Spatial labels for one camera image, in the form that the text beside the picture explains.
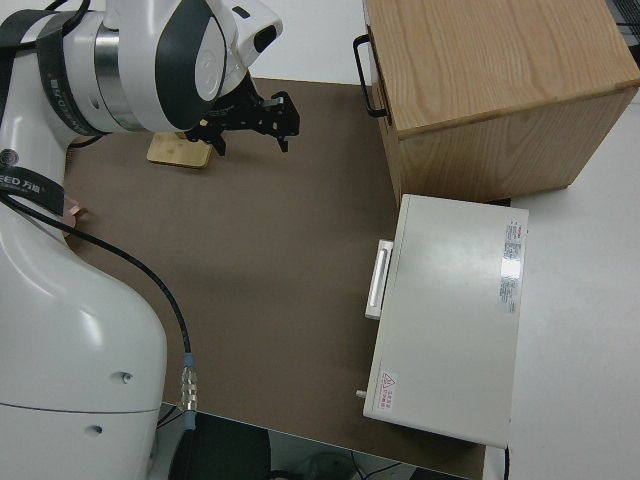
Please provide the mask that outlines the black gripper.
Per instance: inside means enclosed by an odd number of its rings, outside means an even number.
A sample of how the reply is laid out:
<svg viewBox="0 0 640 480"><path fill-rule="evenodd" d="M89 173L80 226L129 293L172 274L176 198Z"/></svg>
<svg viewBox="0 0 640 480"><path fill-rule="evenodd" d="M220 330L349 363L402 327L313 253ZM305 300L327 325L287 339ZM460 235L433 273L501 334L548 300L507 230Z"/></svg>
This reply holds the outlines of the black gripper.
<svg viewBox="0 0 640 480"><path fill-rule="evenodd" d="M299 135L300 115L289 94L277 92L265 99L257 91L250 73L225 95L220 96L202 117L188 130L188 140L211 146L219 156L226 154L223 130L270 132L283 153L289 149L291 137Z"/></svg>

